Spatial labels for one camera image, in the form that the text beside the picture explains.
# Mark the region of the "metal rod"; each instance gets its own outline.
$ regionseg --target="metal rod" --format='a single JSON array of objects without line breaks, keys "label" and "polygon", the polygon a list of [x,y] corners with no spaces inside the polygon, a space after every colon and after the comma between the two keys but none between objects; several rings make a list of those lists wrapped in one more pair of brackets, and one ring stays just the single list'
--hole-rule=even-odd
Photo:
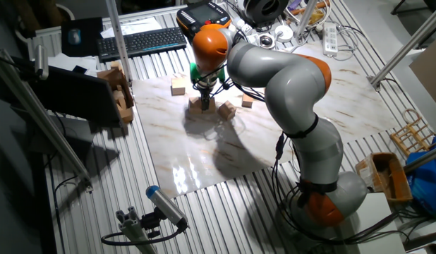
[{"label": "metal rod", "polygon": [[[8,53],[0,51],[0,57],[13,61]],[[41,128],[44,134],[50,139],[52,144],[58,150],[59,154],[72,166],[75,173],[82,179],[90,182],[90,175],[83,163],[78,159],[72,147],[63,137],[61,131],[55,123],[49,118],[45,108],[38,100],[27,82],[22,81],[15,67],[0,61],[0,77],[10,88],[11,92],[18,98],[19,102],[27,109],[36,124]]]},{"label": "metal rod", "polygon": [[296,28],[296,31],[294,33],[294,37],[296,40],[298,40],[300,34],[303,33],[304,28],[308,25],[317,2],[318,0],[309,0],[308,5],[305,7],[304,13],[301,16],[300,23],[298,24],[298,27]]},{"label": "metal rod", "polygon": [[375,87],[410,52],[410,50],[436,25],[436,11],[414,33],[411,40],[392,57],[378,74],[370,80]]},{"label": "metal rod", "polygon": [[107,3],[108,14],[110,15],[111,26],[113,27],[116,46],[118,47],[119,57],[121,58],[122,69],[126,75],[127,82],[132,82],[131,69],[128,65],[128,56],[124,36],[122,35],[121,23],[119,22],[118,9],[114,0],[105,0]]},{"label": "metal rod", "polygon": [[415,161],[411,162],[410,164],[407,164],[403,169],[405,173],[408,173],[424,164],[427,164],[428,162],[431,162],[434,159],[436,159],[436,149],[427,152],[426,154],[422,155]]}]

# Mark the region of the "white paper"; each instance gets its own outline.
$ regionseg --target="white paper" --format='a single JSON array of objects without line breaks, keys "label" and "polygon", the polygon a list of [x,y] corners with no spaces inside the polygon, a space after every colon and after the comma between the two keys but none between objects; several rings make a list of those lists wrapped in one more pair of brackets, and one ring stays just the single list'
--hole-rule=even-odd
[{"label": "white paper", "polygon": [[54,57],[49,57],[49,66],[62,68],[63,70],[72,71],[75,66],[80,66],[87,69],[85,75],[97,77],[97,60],[95,56],[85,57],[69,57],[63,53],[57,54]]},{"label": "white paper", "polygon": [[[155,20],[155,18],[146,18],[144,20],[121,25],[122,35],[132,35],[139,32],[147,32],[157,29],[162,29],[162,26]],[[100,35],[103,38],[114,37],[113,28],[109,28],[104,32],[101,32]]]}]

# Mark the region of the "black keyboard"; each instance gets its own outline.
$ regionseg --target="black keyboard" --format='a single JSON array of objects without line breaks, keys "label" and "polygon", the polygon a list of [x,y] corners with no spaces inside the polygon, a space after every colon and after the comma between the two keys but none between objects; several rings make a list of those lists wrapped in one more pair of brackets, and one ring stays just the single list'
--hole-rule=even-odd
[{"label": "black keyboard", "polygon": [[[182,49],[187,41],[180,28],[164,28],[133,35],[124,35],[128,57]],[[115,38],[97,40],[100,62],[120,59]]]}]

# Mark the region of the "white marble board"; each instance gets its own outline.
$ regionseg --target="white marble board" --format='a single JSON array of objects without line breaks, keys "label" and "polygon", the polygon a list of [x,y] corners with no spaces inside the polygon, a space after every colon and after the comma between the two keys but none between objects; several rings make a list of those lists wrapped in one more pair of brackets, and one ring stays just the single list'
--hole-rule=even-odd
[{"label": "white marble board", "polygon": [[[330,65],[331,87],[314,110],[334,123],[344,143],[395,127],[391,113],[355,59],[329,59],[316,44],[307,44],[296,53]],[[227,100],[237,107],[234,119],[226,122],[217,114],[190,115],[188,98],[199,96],[198,91],[187,87],[184,96],[171,96],[170,87],[171,76],[133,81],[135,104],[160,188],[170,198],[273,165],[281,129],[263,102],[254,101],[252,109],[242,108],[242,92],[235,87],[218,94],[217,107]],[[286,145],[280,162],[292,156]]]}]

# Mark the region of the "cardboard box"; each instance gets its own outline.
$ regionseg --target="cardboard box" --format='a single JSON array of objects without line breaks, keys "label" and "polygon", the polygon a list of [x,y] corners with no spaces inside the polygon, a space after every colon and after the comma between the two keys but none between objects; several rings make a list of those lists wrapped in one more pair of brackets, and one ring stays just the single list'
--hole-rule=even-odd
[{"label": "cardboard box", "polygon": [[372,153],[356,165],[356,171],[367,187],[383,192],[389,202],[413,199],[403,167],[394,153]]},{"label": "cardboard box", "polygon": [[409,67],[436,102],[436,40]]}]

